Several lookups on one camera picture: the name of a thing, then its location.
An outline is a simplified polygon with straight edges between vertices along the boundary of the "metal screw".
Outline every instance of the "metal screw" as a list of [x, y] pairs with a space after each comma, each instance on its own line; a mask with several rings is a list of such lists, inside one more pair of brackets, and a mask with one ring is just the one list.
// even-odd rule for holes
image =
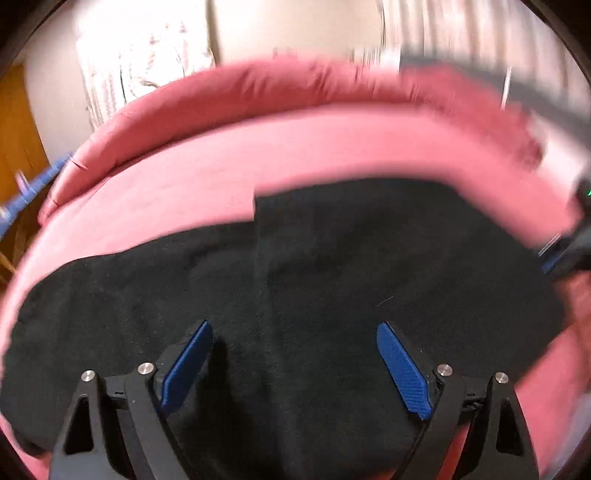
[[498, 372], [495, 375], [495, 380], [499, 383], [507, 383], [509, 381], [509, 377], [507, 377], [507, 374], [504, 374], [503, 372]]
[[92, 370], [87, 370], [86, 372], [84, 372], [80, 378], [82, 379], [83, 382], [89, 382], [90, 380], [92, 380], [95, 377], [95, 373]]
[[148, 375], [154, 371], [154, 364], [146, 362], [138, 367], [138, 372], [141, 375]]
[[449, 377], [453, 373], [453, 368], [447, 364], [437, 366], [437, 373], [442, 377]]

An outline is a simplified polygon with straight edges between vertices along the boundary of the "white curtain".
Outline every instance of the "white curtain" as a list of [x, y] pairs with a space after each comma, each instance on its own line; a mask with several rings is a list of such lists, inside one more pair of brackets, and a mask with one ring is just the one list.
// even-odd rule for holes
[[126, 103], [213, 66], [205, 0], [77, 0], [76, 48], [96, 129]]

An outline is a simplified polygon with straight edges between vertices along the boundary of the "wooden furniture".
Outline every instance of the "wooden furniture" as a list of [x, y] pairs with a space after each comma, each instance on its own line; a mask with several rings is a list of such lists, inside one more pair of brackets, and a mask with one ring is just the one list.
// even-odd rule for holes
[[[31, 179], [48, 165], [29, 107], [24, 68], [13, 66], [0, 82], [0, 206], [19, 191], [17, 172]], [[0, 290], [38, 229], [34, 209], [39, 205], [33, 202], [0, 241]]]

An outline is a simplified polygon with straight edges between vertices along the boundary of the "white wall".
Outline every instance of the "white wall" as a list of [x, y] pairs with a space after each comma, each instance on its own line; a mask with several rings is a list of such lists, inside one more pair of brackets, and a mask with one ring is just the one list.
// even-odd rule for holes
[[75, 151], [92, 133], [71, 1], [35, 32], [23, 56], [31, 112], [47, 158], [54, 162]]
[[[105, 1], [81, 1], [77, 12]], [[354, 47], [379, 44], [375, 0], [212, 2], [223, 63], [270, 56], [276, 47], [347, 57]], [[53, 14], [20, 56], [31, 111], [50, 162], [75, 151], [92, 133], [76, 53], [74, 4], [69, 0]]]
[[348, 58], [377, 47], [375, 0], [213, 0], [222, 62], [269, 56], [274, 48]]

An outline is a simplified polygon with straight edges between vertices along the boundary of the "pink fabric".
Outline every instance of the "pink fabric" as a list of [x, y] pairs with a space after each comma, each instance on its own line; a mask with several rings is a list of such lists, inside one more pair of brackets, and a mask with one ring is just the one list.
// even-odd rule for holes
[[58, 179], [40, 223], [113, 168], [164, 144], [218, 125], [335, 102], [428, 105], [483, 139], [491, 137], [512, 157], [538, 162], [540, 149], [527, 132], [528, 117], [516, 106], [502, 112], [499, 101], [445, 67], [399, 75], [352, 63], [279, 57], [207, 70], [130, 103], [98, 130]]
[[[276, 81], [292, 85], [294, 96], [297, 93], [303, 97], [300, 90], [306, 88], [317, 92], [318, 85], [325, 86], [323, 92], [338, 91], [343, 97], [348, 93], [352, 98], [356, 96], [356, 85], [362, 91], [366, 85], [378, 90], [387, 88], [385, 80], [384, 84], [377, 80], [385, 78], [382, 72], [376, 73], [376, 77], [370, 75], [368, 80], [364, 76], [369, 75], [367, 72], [361, 75], [355, 73], [357, 70], [337, 69], [343, 83], [331, 77], [331, 87], [326, 90], [325, 84], [314, 80], [317, 64], [304, 63], [308, 65], [307, 77], [299, 63], [290, 61], [294, 75], [290, 75], [286, 63], [281, 63], [279, 68], [287, 78]], [[268, 68], [263, 65], [261, 75], [266, 78]], [[239, 89], [250, 85], [246, 94], [260, 98], [262, 94], [254, 87], [258, 80], [250, 77], [258, 73], [252, 65], [240, 68], [242, 75], [231, 69], [229, 74]], [[222, 93], [239, 99], [225, 83], [224, 75], [217, 75]], [[53, 203], [46, 204], [46, 225], [21, 263], [0, 312], [0, 353], [9, 345], [18, 309], [28, 291], [59, 266], [76, 258], [121, 251], [171, 232], [250, 219], [255, 192], [368, 176], [413, 176], [451, 184], [527, 245], [544, 242], [557, 231], [571, 228], [577, 220], [577, 212], [562, 204], [549, 185], [515, 161], [517, 156], [521, 157], [517, 151], [535, 151], [527, 137], [515, 135], [514, 140], [509, 138], [505, 143], [495, 133], [491, 141], [490, 136], [487, 139], [483, 134], [486, 125], [467, 127], [465, 121], [457, 121], [455, 114], [445, 109], [384, 103], [297, 110], [190, 136], [220, 120], [190, 128], [187, 125], [195, 117], [184, 102], [196, 96], [207, 103], [209, 95], [223, 102], [225, 96], [215, 85], [197, 80], [199, 85], [187, 93], [185, 88], [178, 87], [192, 85], [185, 80], [146, 97], [155, 98], [153, 104], [138, 100], [130, 105], [138, 107], [124, 109], [124, 115], [116, 116], [80, 149], [76, 154], [78, 166], [72, 165], [60, 177]], [[267, 87], [263, 82], [261, 91]], [[486, 98], [489, 95], [476, 93]], [[192, 105], [191, 108], [199, 108], [196, 103]], [[168, 113], [159, 116], [159, 108]], [[240, 114], [235, 112], [232, 116], [227, 105], [221, 108], [228, 109], [226, 118], [252, 115], [240, 102], [236, 107]], [[175, 109], [176, 119], [171, 117]], [[176, 124], [178, 131], [185, 132], [176, 138], [188, 137], [162, 148], [174, 137], [170, 133], [174, 129], [169, 129], [167, 122], [182, 123], [179, 118], [184, 118], [187, 125]], [[520, 114], [516, 114], [509, 124], [514, 122], [517, 129], [521, 121]], [[156, 133], [160, 128], [168, 133]], [[121, 132], [127, 132], [130, 145], [123, 151], [121, 145], [126, 137]], [[158, 141], [152, 133], [160, 135]], [[148, 153], [154, 148], [161, 149]], [[124, 164], [139, 153], [144, 156]], [[576, 399], [587, 380], [585, 356], [578, 341], [575, 330], [567, 328], [518, 386], [542, 471], [560, 447]], [[549, 378], [544, 375], [549, 369], [561, 374]], [[21, 454], [31, 467], [37, 468], [38, 478], [47, 476], [44, 462]], [[454, 456], [450, 455], [449, 465], [453, 462]]]

